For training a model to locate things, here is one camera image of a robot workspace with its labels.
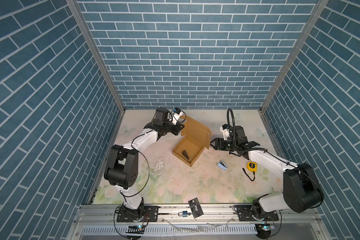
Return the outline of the brown cardboard box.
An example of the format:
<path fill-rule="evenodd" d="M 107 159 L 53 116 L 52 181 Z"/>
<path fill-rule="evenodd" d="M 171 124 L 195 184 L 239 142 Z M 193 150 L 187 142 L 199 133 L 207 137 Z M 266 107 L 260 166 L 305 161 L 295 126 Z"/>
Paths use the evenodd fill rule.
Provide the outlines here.
<path fill-rule="evenodd" d="M 185 119 L 185 127 L 181 130 L 183 138 L 172 150 L 172 153 L 186 165 L 192 167 L 203 151 L 210 148 L 212 132 L 206 125 L 191 117 L 181 118 Z M 189 161 L 182 156 L 183 150 L 188 152 Z"/>

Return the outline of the small dark brown block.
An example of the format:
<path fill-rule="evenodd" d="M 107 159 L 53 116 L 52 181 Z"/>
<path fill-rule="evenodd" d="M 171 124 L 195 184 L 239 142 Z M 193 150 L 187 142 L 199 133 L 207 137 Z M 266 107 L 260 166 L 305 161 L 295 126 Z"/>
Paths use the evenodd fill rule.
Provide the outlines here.
<path fill-rule="evenodd" d="M 190 156 L 189 156 L 189 154 L 188 154 L 188 152 L 187 152 L 186 150 L 183 150 L 183 151 L 182 151 L 182 156 L 183 156 L 187 161 L 190 160 Z"/>

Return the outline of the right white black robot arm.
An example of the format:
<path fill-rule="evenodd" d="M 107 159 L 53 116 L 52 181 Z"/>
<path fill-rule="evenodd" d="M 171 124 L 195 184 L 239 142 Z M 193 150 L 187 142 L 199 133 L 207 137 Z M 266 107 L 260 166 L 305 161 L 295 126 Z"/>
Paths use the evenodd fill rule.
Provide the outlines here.
<path fill-rule="evenodd" d="M 324 202 L 324 193 L 319 180 L 309 164 L 297 164 L 285 160 L 261 148 L 260 144 L 249 142 L 241 126 L 223 125 L 222 138 L 211 141 L 211 147 L 218 151 L 244 157 L 248 160 L 247 170 L 254 172 L 257 164 L 262 165 L 281 179 L 280 193 L 267 194 L 253 200 L 251 211 L 255 218 L 282 210 L 302 213 L 307 209 L 319 207 Z"/>

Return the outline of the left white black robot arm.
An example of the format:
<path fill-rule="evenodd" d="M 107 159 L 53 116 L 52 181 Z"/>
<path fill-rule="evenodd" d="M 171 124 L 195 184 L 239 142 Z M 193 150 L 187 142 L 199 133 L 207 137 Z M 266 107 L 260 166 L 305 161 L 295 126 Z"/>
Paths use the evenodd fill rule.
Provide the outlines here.
<path fill-rule="evenodd" d="M 123 145 L 113 145 L 107 157 L 104 179 L 124 198 L 123 207 L 133 214 L 144 211 L 144 200 L 135 182 L 139 173 L 139 155 L 168 133 L 177 136 L 185 127 L 186 114 L 179 108 L 169 111 L 157 108 L 153 119 L 144 126 L 141 134 Z"/>

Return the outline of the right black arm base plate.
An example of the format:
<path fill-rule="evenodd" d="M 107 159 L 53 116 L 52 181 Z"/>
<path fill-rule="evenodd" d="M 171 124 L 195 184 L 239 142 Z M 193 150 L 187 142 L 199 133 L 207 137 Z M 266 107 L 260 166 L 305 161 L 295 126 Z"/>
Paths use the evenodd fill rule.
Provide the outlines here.
<path fill-rule="evenodd" d="M 273 220 L 276 222 L 279 220 L 279 216 L 276 211 L 266 213 L 261 210 L 261 208 L 257 205 L 241 204 L 234 205 L 232 208 L 234 212 L 238 215 L 240 222 L 263 222 L 265 220 Z"/>

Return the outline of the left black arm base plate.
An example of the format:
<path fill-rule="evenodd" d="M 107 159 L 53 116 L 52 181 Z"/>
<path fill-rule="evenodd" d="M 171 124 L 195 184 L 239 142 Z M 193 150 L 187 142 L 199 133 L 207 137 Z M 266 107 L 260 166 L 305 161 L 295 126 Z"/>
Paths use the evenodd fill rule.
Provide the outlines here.
<path fill-rule="evenodd" d="M 144 208 L 139 207 L 137 210 L 131 210 L 126 206 L 120 206 L 116 211 L 116 221 L 118 223 L 132 223 L 140 222 L 145 218 L 145 222 L 157 222 L 159 208 L 159 206 L 144 206 Z"/>

